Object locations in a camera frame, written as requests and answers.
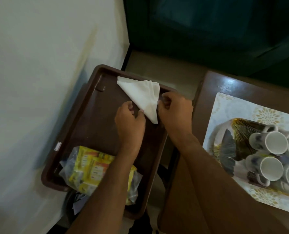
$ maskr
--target plastic bag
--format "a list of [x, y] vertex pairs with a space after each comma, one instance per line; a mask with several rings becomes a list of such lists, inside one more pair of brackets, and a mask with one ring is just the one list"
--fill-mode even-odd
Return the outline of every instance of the plastic bag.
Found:
[[[74, 147], [68, 160], [60, 161], [59, 175], [65, 183], [80, 193], [91, 195], [104, 177], [114, 156], [84, 146]], [[126, 205], [135, 204], [142, 175], [133, 165], [129, 173]]]

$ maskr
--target brown plastic tray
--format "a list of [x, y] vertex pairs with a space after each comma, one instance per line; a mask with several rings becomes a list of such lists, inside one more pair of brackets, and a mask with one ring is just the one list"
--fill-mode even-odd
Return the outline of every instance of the brown plastic tray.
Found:
[[[118, 86], [118, 76], [143, 80], [106, 65], [99, 65], [94, 69], [88, 83], [78, 94], [55, 146], [48, 155], [41, 175], [41, 181], [45, 186], [59, 191], [71, 190], [58, 173], [62, 169], [59, 162], [68, 158], [73, 147], [82, 145], [114, 156], [118, 153], [119, 140], [114, 117], [119, 106], [130, 100]], [[160, 85], [160, 97], [167, 91], [174, 89]], [[138, 187], [139, 196], [136, 203], [125, 207], [124, 215], [128, 218], [138, 219], [146, 209], [166, 137], [167, 133], [161, 123], [152, 124], [146, 118], [144, 139], [134, 162], [143, 177]], [[54, 149], [58, 142], [61, 146], [56, 151]]]

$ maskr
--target wall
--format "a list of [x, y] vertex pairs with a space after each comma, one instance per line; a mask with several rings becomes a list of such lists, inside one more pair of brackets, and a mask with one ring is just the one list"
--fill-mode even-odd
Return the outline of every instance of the wall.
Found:
[[122, 0], [0, 0], [0, 233], [46, 233], [65, 193], [40, 174], [94, 67], [122, 66]]

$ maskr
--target brown wooden table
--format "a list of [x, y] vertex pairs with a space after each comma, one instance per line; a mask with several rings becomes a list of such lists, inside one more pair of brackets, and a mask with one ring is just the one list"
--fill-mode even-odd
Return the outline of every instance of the brown wooden table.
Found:
[[[202, 144], [218, 92], [289, 114], [289, 91], [269, 84], [267, 88], [215, 72], [207, 72], [194, 100], [193, 134]], [[158, 218], [158, 227], [168, 234], [210, 233], [195, 195], [186, 162], [178, 156], [176, 164], [171, 174], [171, 183], [166, 190], [164, 207]], [[260, 205], [269, 209], [289, 229], [289, 212], [262, 203]]]

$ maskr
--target folded white napkin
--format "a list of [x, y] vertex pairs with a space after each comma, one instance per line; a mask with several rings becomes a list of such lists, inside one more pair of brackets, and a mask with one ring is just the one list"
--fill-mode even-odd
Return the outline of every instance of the folded white napkin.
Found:
[[144, 114], [153, 124], [158, 123], [156, 107], [158, 106], [160, 85], [157, 82], [139, 81], [118, 76], [117, 84], [144, 111]]

